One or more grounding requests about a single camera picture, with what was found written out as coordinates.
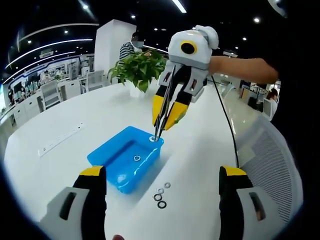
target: striped shirt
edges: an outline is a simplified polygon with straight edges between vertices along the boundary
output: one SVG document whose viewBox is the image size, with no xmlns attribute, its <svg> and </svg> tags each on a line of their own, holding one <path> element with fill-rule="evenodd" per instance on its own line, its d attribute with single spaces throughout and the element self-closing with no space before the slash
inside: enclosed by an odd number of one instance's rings
<svg viewBox="0 0 320 240">
<path fill-rule="evenodd" d="M 124 61 L 121 61 L 121 59 L 125 59 L 126 57 L 134 53 L 135 53 L 135 48 L 132 45 L 132 43 L 130 41 L 124 43 L 120 48 L 119 64 L 123 65 Z"/>
</svg>

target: blue plastic tray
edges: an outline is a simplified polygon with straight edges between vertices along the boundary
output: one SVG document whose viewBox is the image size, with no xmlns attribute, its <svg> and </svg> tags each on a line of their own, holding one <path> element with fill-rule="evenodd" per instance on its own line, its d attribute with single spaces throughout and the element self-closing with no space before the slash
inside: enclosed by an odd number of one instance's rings
<svg viewBox="0 0 320 240">
<path fill-rule="evenodd" d="M 152 134 L 128 126 L 91 152 L 87 159 L 93 166 L 105 166 L 106 179 L 124 193 L 130 194 L 160 155 L 164 140 L 150 141 Z"/>
</svg>

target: white wall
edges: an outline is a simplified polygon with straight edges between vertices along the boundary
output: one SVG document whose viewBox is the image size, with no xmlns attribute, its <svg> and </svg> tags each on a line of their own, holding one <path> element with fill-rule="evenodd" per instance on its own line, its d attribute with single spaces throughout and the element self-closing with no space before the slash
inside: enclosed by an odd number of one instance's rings
<svg viewBox="0 0 320 240">
<path fill-rule="evenodd" d="M 105 74 L 119 60 L 122 44 L 131 40 L 136 26 L 119 20 L 111 20 L 96 31 L 94 46 L 94 70 Z"/>
<path fill-rule="evenodd" d="M 9 98 L 8 98 L 8 92 L 9 92 L 9 84 L 3 84 L 3 97 L 4 97 L 4 104 L 5 107 L 9 108 Z"/>
</svg>

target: power outlet strip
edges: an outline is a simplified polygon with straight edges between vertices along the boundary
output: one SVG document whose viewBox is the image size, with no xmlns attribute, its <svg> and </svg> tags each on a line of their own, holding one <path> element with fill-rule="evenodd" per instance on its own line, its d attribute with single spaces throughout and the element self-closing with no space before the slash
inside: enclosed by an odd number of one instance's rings
<svg viewBox="0 0 320 240">
<path fill-rule="evenodd" d="M 45 155 L 47 152 L 49 152 L 51 149 L 62 143 L 64 140 L 70 138 L 72 135 L 79 132 L 81 129 L 83 129 L 85 125 L 81 122 L 79 125 L 77 125 L 72 131 L 63 134 L 61 136 L 58 136 L 57 139 L 53 142 L 50 142 L 49 144 L 45 145 L 43 148 L 38 150 L 38 155 L 41 158 L 43 155 Z"/>
</svg>

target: green leaves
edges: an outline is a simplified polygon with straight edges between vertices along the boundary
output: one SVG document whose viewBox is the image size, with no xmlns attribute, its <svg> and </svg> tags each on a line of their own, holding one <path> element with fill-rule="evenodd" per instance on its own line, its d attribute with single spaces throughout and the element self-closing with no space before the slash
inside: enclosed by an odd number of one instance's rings
<svg viewBox="0 0 320 240">
<path fill-rule="evenodd" d="M 108 72 L 112 78 L 118 78 L 124 84 L 126 80 L 132 82 L 135 87 L 138 87 L 144 93 L 148 89 L 148 82 L 152 78 L 158 79 L 164 71 L 167 59 L 161 53 L 155 50 L 149 50 L 150 56 L 145 56 L 145 53 L 134 53 L 123 59 L 123 64 L 119 61 Z"/>
<path fill-rule="evenodd" d="M 138 88 L 144 93 L 146 93 L 148 87 L 149 87 L 148 81 L 141 81 L 138 86 Z"/>
</svg>

